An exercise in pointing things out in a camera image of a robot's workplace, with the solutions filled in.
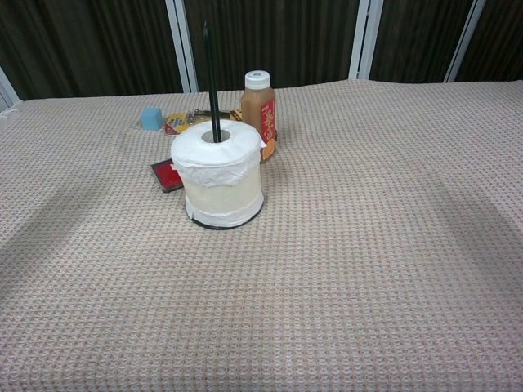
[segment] brown bottle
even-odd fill
[[[270,75],[266,71],[245,74],[245,92],[241,99],[244,123],[255,127],[267,145],[261,150],[265,161],[275,152],[275,91],[270,88]]]

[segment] white toilet paper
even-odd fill
[[[186,191],[189,218],[216,227],[242,225],[263,204],[260,149],[254,127],[221,120],[221,143],[212,142],[212,124],[203,122],[172,142],[173,166]]]

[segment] bottle cap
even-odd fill
[[[245,74],[245,87],[249,90],[263,90],[270,87],[270,75],[266,71],[250,71]]]

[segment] white window frame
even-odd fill
[[[443,79],[444,82],[453,82],[456,80],[459,68],[463,62],[463,57],[465,57],[465,53],[467,53],[468,44],[474,34],[474,30],[476,29],[477,22],[481,17],[481,12],[483,11],[485,3],[486,0],[474,0],[472,2],[461,36],[459,37],[458,45],[456,46],[456,50],[454,51],[454,55],[450,61],[445,79]]]
[[[198,92],[198,79],[183,0],[165,0],[183,92]]]
[[[2,100],[8,108],[20,102],[20,98],[18,98],[15,89],[9,83],[9,79],[4,74],[2,67],[0,67],[0,96],[2,96]]]
[[[383,0],[360,0],[352,43],[349,79],[369,79],[382,17]]]

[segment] dark curtain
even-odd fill
[[[370,79],[443,82],[472,0],[385,0]]]
[[[244,88],[252,69],[273,87],[348,78],[359,0],[186,0],[199,89],[208,89],[203,23],[216,42],[217,87]]]
[[[23,100],[181,91],[164,0],[0,0],[0,40]]]
[[[523,1],[483,7],[456,81],[523,79]]]

